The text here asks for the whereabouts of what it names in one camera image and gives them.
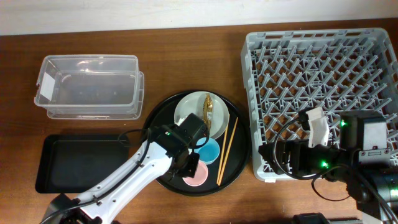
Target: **brown table surface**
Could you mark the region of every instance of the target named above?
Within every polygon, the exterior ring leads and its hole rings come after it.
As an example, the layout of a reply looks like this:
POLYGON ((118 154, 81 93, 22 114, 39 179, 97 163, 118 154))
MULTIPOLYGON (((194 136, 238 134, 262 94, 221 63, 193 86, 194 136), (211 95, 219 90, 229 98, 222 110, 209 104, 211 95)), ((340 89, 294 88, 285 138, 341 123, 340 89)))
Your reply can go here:
MULTIPOLYGON (((154 106, 189 89, 217 92, 247 113, 240 52, 246 34, 273 30, 382 27, 398 52, 398 19, 300 22, 189 29, 126 30, 0 37, 0 223, 38 223, 56 194, 35 191, 43 140, 58 133, 120 133, 141 128, 154 106), (136 121, 53 120, 34 105, 43 58, 61 54, 136 55, 145 74, 145 99, 136 121)), ((345 185, 317 182, 330 198, 345 185)), ((187 197, 150 183, 116 217, 121 223, 246 223, 322 212, 327 218, 359 217, 352 198, 328 202, 309 181, 257 180, 251 162, 228 188, 187 197)))

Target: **plastic bin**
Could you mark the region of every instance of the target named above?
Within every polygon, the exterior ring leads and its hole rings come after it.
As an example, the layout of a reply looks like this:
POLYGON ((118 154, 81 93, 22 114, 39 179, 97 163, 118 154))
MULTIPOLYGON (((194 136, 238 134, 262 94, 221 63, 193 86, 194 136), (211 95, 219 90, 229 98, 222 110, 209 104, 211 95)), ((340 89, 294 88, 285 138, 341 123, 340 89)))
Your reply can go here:
MULTIPOLYGON (((298 111, 321 106, 330 127, 329 140, 339 145, 342 111, 372 110, 387 120, 391 164, 398 165, 398 62, 384 29, 254 32, 241 52, 248 95, 255 176, 266 182, 290 179, 277 175, 258 153, 298 111)), ((305 139, 295 123, 282 134, 305 139)))
POLYGON ((53 119, 137 119, 144 74, 133 55, 44 58, 34 102, 53 119))

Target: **chopstick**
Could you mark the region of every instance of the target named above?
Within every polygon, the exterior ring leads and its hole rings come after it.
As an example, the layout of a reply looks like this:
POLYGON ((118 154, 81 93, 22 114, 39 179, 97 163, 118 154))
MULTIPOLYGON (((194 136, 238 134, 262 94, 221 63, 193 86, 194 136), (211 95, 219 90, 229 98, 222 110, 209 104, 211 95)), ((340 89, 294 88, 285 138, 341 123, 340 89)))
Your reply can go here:
POLYGON ((225 133, 224 133, 223 149, 221 150, 220 165, 218 166, 218 174, 217 174, 217 182, 216 182, 217 184, 218 184, 218 179, 220 178, 220 174, 221 174, 221 166, 223 165, 225 142, 226 142, 226 136, 228 134, 229 116, 230 116, 230 114, 228 114, 228 123, 226 124, 225 133))
POLYGON ((229 139, 228 149, 226 150, 226 155, 225 155, 225 160, 224 160, 223 168, 222 168, 222 170, 221 170, 220 178, 218 179, 218 182, 217 182, 217 185, 218 185, 218 186, 221 185, 221 181, 223 180, 225 165, 226 165, 226 161, 228 160, 229 150, 231 149, 232 140, 234 139, 235 129, 236 129, 236 124, 237 124, 237 123, 238 123, 238 117, 236 117, 234 129, 232 130, 232 135, 231 135, 231 138, 229 139))

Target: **black tray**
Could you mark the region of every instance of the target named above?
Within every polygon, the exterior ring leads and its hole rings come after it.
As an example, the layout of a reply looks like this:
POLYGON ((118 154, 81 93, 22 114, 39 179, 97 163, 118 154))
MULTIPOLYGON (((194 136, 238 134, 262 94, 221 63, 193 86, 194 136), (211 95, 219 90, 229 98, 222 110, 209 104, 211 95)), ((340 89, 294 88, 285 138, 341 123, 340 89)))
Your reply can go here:
MULTIPOLYGON (((182 93, 178 93, 174 96, 171 96, 170 98, 167 98, 163 102, 159 103, 148 116, 147 120, 145 121, 144 128, 174 123, 174 111, 175 108, 177 107, 177 104, 184 96, 193 92, 194 91, 185 91, 182 93)), ((220 156, 219 156, 217 160, 214 161, 214 163, 207 166, 209 170, 209 176, 206 179, 206 182, 201 186, 191 187, 187 185, 182 180, 181 177, 174 177, 173 179, 170 180, 169 175, 165 175, 157 179, 158 183, 160 183, 165 188, 173 192, 188 196, 204 196, 222 190, 223 188, 227 187, 229 184, 232 184, 232 182, 239 177, 249 159, 251 153, 251 139, 250 139, 250 131, 247 120, 245 119, 245 117, 242 116, 241 112, 237 109, 237 107, 235 107, 235 105, 233 105, 223 96, 219 94, 216 95, 218 95, 221 99, 224 100, 225 104, 228 107, 228 111, 230 113, 228 136, 226 143, 227 145, 229 143, 229 138, 232 134, 236 117, 239 117, 238 124, 235 130, 235 136, 229 152, 228 161, 225 166, 225 172, 221 186, 217 186, 216 184, 218 166, 220 164, 220 156)), ((218 144, 220 145, 220 150, 223 145, 223 139, 224 139, 224 134, 221 135, 218 139, 216 139, 218 144)))
POLYGON ((44 140, 36 191, 84 192, 104 180, 128 157, 129 148, 118 142, 118 135, 50 135, 44 140))

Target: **blue cup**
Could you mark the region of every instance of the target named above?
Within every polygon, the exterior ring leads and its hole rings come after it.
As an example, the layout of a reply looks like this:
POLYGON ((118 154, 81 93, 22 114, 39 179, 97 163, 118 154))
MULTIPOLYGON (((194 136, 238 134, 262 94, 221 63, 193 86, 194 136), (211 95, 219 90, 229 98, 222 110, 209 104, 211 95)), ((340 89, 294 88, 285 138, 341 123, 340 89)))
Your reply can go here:
MULTIPOLYGON (((197 146, 205 143, 206 138, 201 138, 197 142, 197 146)), ((209 141, 199 149, 196 149, 195 152, 197 152, 200 155, 200 160, 203 161, 206 165, 212 164, 217 157, 220 155, 220 146, 216 142, 216 140, 209 138, 209 141)))

